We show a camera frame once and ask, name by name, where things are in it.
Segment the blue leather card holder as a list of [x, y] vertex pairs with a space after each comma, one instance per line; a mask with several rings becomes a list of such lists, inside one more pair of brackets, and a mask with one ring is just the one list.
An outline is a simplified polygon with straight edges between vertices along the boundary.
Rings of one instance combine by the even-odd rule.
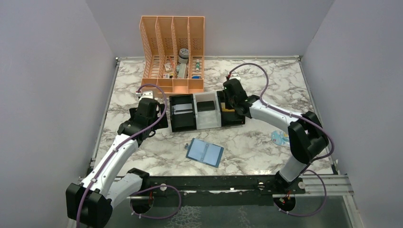
[[224, 152], [223, 147], [196, 138], [187, 143], [185, 149], [186, 158], [215, 168], [219, 167]]

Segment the black tray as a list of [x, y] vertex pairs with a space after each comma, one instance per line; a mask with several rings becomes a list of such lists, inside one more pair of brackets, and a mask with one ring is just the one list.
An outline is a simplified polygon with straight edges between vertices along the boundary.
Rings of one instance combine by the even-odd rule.
[[170, 102], [170, 123], [172, 132], [197, 129], [193, 94], [172, 95]]
[[230, 127], [245, 124], [245, 116], [239, 115], [236, 112], [223, 112], [222, 108], [225, 107], [223, 91], [217, 91], [218, 107], [221, 114], [221, 126]]

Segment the left black tray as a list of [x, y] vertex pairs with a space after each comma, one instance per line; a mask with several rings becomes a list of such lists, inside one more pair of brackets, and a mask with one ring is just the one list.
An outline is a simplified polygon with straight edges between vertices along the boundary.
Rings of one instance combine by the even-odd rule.
[[193, 94], [172, 95], [170, 102], [170, 123], [172, 132], [197, 129]]

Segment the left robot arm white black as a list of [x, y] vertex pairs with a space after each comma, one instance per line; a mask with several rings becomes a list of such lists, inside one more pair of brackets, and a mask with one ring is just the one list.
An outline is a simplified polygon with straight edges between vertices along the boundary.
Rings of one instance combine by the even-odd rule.
[[119, 171], [142, 142], [157, 129], [168, 126], [166, 103], [155, 100], [152, 91], [138, 92], [139, 104], [131, 108], [129, 120], [120, 124], [117, 135], [101, 162], [79, 184], [66, 190], [67, 216], [77, 225], [103, 228], [113, 209], [132, 193], [144, 195], [149, 181], [143, 174], [128, 173], [116, 181]]

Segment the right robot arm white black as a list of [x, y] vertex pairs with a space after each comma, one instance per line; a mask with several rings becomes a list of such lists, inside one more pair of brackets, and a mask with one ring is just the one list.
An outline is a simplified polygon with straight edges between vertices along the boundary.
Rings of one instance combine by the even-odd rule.
[[313, 159], [329, 144], [317, 115], [313, 112], [293, 113], [265, 103], [257, 95], [246, 94], [238, 79], [223, 83], [225, 106], [239, 115], [266, 122], [288, 134], [291, 156], [275, 174], [274, 187], [280, 193], [293, 188], [293, 183]]

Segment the black mounting base rail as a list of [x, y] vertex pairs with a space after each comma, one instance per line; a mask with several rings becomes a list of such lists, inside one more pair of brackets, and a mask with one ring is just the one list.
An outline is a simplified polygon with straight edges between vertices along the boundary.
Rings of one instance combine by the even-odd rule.
[[306, 192], [298, 186], [301, 181], [301, 178], [297, 178], [291, 183], [285, 183], [276, 175], [143, 176], [139, 190], [170, 185], [180, 191], [225, 191], [233, 188], [234, 190], [264, 190], [273, 195], [287, 193], [293, 195]]

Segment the white middle tray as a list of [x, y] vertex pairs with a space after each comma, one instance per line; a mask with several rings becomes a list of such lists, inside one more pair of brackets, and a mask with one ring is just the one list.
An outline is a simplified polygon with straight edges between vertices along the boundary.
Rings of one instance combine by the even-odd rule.
[[[214, 111], [198, 112], [197, 102], [214, 101]], [[197, 130], [221, 128], [221, 114], [218, 107], [217, 91], [193, 94]]]

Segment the small green white bottle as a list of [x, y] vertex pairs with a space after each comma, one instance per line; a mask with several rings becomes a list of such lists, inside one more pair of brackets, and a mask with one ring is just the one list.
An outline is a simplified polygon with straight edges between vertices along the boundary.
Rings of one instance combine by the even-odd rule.
[[196, 63], [195, 63], [195, 71], [196, 71], [196, 72], [199, 72], [199, 71], [200, 71], [200, 60], [199, 60], [199, 59], [196, 60]]

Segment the orange plastic file organizer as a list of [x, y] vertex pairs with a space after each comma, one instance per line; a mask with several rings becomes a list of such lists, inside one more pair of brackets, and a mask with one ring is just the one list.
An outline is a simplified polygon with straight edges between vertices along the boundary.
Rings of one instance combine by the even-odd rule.
[[[155, 97], [201, 93], [204, 91], [205, 17], [203, 16], [142, 16], [139, 29], [145, 54], [143, 92], [153, 92]], [[177, 78], [178, 52], [189, 50], [188, 75]], [[196, 60], [200, 71], [195, 71]], [[173, 65], [166, 72], [165, 63]], [[201, 75], [202, 79], [192, 79]]]

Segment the right black tray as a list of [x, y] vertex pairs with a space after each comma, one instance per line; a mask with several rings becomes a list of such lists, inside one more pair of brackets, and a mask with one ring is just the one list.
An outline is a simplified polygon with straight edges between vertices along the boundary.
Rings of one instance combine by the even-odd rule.
[[223, 91], [217, 91], [218, 107], [221, 114], [221, 126], [230, 127], [245, 124], [245, 116], [239, 115], [236, 112], [223, 112], [222, 108], [225, 107]]

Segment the gold credit card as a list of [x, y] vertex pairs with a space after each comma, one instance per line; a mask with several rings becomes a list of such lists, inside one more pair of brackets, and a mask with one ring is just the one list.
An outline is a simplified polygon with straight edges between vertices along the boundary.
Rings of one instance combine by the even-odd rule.
[[225, 107], [222, 108], [222, 111], [223, 111], [223, 112], [235, 112], [234, 109], [227, 109], [227, 108], [225, 108]]

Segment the black VIP card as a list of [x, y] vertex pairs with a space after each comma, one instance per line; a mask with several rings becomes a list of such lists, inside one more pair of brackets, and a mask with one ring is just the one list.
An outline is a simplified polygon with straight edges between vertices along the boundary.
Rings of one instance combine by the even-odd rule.
[[216, 109], [214, 101], [197, 102], [196, 105], [198, 112], [214, 111]]

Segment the small orange white box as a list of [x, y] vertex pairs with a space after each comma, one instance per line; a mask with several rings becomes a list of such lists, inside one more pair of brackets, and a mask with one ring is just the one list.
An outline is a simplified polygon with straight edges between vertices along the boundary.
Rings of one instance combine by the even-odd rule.
[[164, 68], [166, 72], [172, 72], [173, 71], [173, 65], [171, 63], [165, 63]]

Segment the grey round-headed bottle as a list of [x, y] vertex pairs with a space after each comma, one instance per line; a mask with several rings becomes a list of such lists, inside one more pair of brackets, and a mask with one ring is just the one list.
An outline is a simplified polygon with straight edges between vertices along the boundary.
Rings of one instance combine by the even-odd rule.
[[189, 50], [181, 48], [178, 52], [179, 70], [177, 78], [185, 79], [188, 75]]

